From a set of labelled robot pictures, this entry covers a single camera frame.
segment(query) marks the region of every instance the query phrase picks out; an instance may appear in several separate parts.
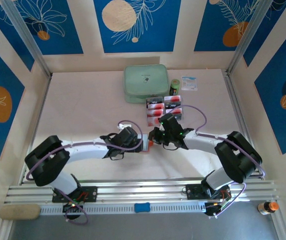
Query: mint green pouch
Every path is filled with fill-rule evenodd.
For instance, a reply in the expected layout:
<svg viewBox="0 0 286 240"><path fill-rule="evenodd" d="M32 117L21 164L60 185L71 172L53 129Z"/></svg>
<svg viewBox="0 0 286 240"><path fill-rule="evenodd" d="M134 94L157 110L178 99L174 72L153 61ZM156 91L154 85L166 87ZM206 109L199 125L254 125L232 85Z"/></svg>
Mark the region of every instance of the mint green pouch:
<svg viewBox="0 0 286 240"><path fill-rule="evenodd" d="M164 97L169 93L167 69L162 64L127 66L124 69L125 101L145 103L149 97Z"/></svg>

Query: blue clip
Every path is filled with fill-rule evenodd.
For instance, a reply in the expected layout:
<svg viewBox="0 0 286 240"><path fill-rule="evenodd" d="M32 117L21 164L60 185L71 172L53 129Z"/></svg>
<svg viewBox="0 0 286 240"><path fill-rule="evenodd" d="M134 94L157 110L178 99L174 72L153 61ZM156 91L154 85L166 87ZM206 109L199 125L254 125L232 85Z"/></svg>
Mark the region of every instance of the blue clip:
<svg viewBox="0 0 286 240"><path fill-rule="evenodd" d="M150 212L151 211L151 204L147 203L135 203L134 204L134 211L135 213L142 213L142 212Z"/></svg>

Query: small orange bottle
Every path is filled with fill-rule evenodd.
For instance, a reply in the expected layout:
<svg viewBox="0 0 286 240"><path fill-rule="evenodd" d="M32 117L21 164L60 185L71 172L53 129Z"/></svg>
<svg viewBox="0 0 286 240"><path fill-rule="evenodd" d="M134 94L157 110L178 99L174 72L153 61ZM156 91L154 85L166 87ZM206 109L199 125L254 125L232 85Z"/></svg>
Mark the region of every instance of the small orange bottle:
<svg viewBox="0 0 286 240"><path fill-rule="evenodd" d="M263 215L272 214L278 209L279 209L279 206L276 202L266 201L266 202L260 203L257 206L257 210Z"/></svg>

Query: stacked boxes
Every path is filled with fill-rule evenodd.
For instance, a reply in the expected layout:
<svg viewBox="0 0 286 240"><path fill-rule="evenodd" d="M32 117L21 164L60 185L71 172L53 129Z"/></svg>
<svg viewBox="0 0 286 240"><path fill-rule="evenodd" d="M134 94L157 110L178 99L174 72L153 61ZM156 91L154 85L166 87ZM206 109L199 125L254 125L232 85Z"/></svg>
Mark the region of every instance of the stacked boxes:
<svg viewBox="0 0 286 240"><path fill-rule="evenodd" d="M149 97L146 99L147 124L149 127L159 127L158 119L164 114L171 113L179 121L182 119L181 96Z"/></svg>

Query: robotic arm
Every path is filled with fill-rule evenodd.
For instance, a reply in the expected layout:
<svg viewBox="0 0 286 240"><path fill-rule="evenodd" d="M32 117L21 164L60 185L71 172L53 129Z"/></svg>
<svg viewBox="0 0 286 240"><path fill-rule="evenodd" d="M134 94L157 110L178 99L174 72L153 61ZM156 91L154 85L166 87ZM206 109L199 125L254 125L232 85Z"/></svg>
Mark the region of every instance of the robotic arm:
<svg viewBox="0 0 286 240"><path fill-rule="evenodd" d="M133 150L122 150L116 147ZM32 172L33 180L39 187L49 185L59 195L61 190L71 199L84 195L84 190L72 174L62 171L68 163L83 159L119 160L125 152L138 153L142 151L143 143L137 133L129 126L119 133L100 136L90 142L61 141L56 135L48 137L25 158L25 163Z"/></svg>
<svg viewBox="0 0 286 240"><path fill-rule="evenodd" d="M220 193L229 189L232 182L243 183L262 163L260 155L239 132L229 135L212 135L183 129L171 113L159 119L161 128L155 127L149 140L177 148L196 149L218 156L222 168L212 171L201 182L186 186L188 199L216 199L225 196Z"/></svg>
<svg viewBox="0 0 286 240"><path fill-rule="evenodd" d="M229 184L243 183L256 168L260 168L262 159L250 143L239 133L229 135L212 135L196 132L192 128L183 129L171 113L159 119L161 128L155 127L149 133L149 140L157 144L168 146L170 143L177 148L186 150L201 150L216 154L222 163L222 168L212 171L201 184L186 186L188 199L231 199ZM119 133L101 136L91 142L61 141L56 135L48 137L25 158L30 169L27 175L32 174L37 186L49 185L54 188L54 195L60 203L69 201L61 194L65 193L70 199L78 202L94 202L88 200L89 193L96 195L95 190L82 187L72 174L62 171L67 163L83 159L110 158L118 160L124 157L125 152L138 153L143 149L143 142L137 133L129 126ZM221 212L223 204L212 207L206 214L213 216Z"/></svg>

